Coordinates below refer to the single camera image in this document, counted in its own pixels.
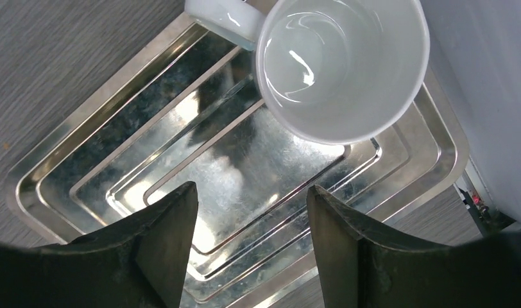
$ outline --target stainless steel tray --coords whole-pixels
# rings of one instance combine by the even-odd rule
[[[430,70],[396,125],[322,146],[274,120],[250,57],[179,16],[10,171],[11,209],[66,243],[193,180],[182,307],[265,307],[316,275],[307,186],[391,224],[464,170],[468,144]]]

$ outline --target white wall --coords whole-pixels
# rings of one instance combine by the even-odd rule
[[[422,0],[431,65],[491,198],[521,222],[521,0]]]

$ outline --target nested metal tray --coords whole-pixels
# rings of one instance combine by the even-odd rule
[[[179,16],[11,170],[10,207],[66,243],[195,181],[182,307],[266,306],[316,274],[307,186],[392,223],[465,167],[466,139],[430,70],[396,125],[323,146],[275,121],[251,63]]]

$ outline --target mug handle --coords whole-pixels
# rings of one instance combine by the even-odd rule
[[[255,49],[266,19],[242,0],[185,0],[185,12],[204,28],[249,51]]]

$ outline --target mug rim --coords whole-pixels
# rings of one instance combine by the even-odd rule
[[[262,25],[262,29],[259,35],[259,39],[257,41],[257,46],[255,48],[255,68],[256,68],[256,77],[257,77],[257,84],[260,89],[260,94],[262,98],[264,99],[264,103],[269,108],[270,112],[274,115],[276,120],[286,129],[291,131],[296,136],[307,140],[312,141],[320,144],[326,144],[331,146],[336,145],[347,145],[347,144],[353,144],[360,141],[365,141],[368,139],[371,139],[383,131],[387,130],[389,127],[391,127],[393,124],[395,124],[408,110],[408,108],[411,106],[411,103],[413,102],[415,96],[419,93],[421,86],[423,85],[423,81],[425,79],[425,74],[427,72],[427,67],[429,64],[429,54],[431,50],[431,37],[429,33],[429,27],[427,25],[427,20],[425,18],[425,13],[423,11],[423,8],[421,6],[420,0],[406,0],[410,1],[420,18],[420,24],[422,29],[422,59],[421,59],[421,66],[419,68],[419,74],[417,76],[417,80],[415,81],[414,87],[409,91],[408,99],[405,103],[402,104],[402,106],[398,109],[398,112],[396,112],[391,119],[386,121],[383,125],[378,126],[378,128],[368,132],[364,133],[362,135],[355,135],[349,138],[344,139],[327,139],[327,138],[319,138],[317,136],[311,135],[309,133],[304,133],[299,128],[292,125],[284,115],[282,115],[278,108],[276,108],[275,105],[277,105],[277,100],[275,98],[272,98],[272,95],[265,95],[271,93],[268,89],[268,83],[266,79],[264,78],[264,51],[261,49],[262,46],[265,46],[268,39],[268,28],[273,24],[275,20],[275,16],[277,11],[283,6],[283,4],[286,1],[292,1],[292,0],[279,0],[276,5],[268,12],[268,15],[266,16],[266,20],[264,21],[264,24]]]

